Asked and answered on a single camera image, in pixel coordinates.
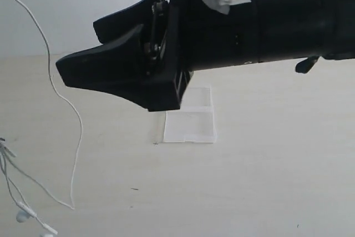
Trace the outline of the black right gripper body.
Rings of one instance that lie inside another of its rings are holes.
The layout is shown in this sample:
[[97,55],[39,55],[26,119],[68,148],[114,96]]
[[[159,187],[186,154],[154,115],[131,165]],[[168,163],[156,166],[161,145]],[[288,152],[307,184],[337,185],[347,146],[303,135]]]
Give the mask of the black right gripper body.
[[179,109],[197,70],[258,61],[256,0],[168,0],[152,9],[142,42],[148,111]]

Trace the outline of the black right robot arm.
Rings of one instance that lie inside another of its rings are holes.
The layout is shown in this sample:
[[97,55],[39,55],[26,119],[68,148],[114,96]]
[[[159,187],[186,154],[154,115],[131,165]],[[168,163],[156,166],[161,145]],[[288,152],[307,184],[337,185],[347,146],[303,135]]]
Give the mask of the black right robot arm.
[[198,70],[354,57],[354,0],[142,0],[97,19],[95,89],[179,109]]

